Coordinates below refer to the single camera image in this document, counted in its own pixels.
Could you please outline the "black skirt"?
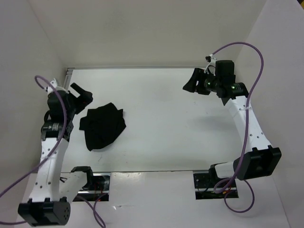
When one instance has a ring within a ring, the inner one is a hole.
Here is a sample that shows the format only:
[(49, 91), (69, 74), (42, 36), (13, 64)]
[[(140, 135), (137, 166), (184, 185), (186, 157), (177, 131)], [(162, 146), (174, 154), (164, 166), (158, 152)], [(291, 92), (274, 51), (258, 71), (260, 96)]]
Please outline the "black skirt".
[(79, 130), (84, 131), (89, 151), (103, 149), (112, 144), (126, 128), (124, 110), (108, 103), (96, 109), (88, 109), (80, 119)]

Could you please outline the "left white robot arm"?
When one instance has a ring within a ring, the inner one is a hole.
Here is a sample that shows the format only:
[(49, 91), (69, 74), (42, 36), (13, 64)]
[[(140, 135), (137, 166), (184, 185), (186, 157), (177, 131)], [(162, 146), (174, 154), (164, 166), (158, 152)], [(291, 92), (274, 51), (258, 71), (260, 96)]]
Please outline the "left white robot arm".
[(51, 81), (57, 90), (47, 87), (49, 110), (41, 127), (41, 157), (33, 190), (18, 214), (32, 227), (64, 226), (71, 214), (71, 203), (81, 189), (89, 190), (95, 179), (89, 166), (74, 167), (64, 181), (60, 181), (62, 164), (73, 130), (73, 118), (93, 101), (93, 95), (71, 84), (79, 96)]

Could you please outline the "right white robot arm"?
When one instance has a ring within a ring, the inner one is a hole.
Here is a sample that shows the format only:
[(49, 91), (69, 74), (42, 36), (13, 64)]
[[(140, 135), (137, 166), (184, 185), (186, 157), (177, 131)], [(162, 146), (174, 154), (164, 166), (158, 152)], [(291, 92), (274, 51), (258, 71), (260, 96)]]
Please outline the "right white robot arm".
[(214, 92), (228, 109), (243, 143), (241, 156), (232, 162), (211, 165), (210, 185), (220, 186), (225, 178), (241, 181), (270, 176), (282, 153), (266, 138), (254, 114), (244, 83), (236, 82), (235, 64), (231, 60), (215, 61), (215, 73), (195, 68), (183, 90), (209, 95)]

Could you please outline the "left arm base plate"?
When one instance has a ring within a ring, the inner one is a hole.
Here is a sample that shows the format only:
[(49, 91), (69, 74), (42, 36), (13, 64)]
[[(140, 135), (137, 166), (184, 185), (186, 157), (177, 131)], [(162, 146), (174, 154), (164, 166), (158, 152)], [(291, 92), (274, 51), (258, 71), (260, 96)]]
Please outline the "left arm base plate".
[(65, 197), (68, 202), (79, 201), (81, 196), (93, 202), (98, 197), (100, 201), (108, 201), (110, 189), (109, 173), (94, 173), (88, 176), (82, 171), (64, 172), (60, 174), (59, 197)]

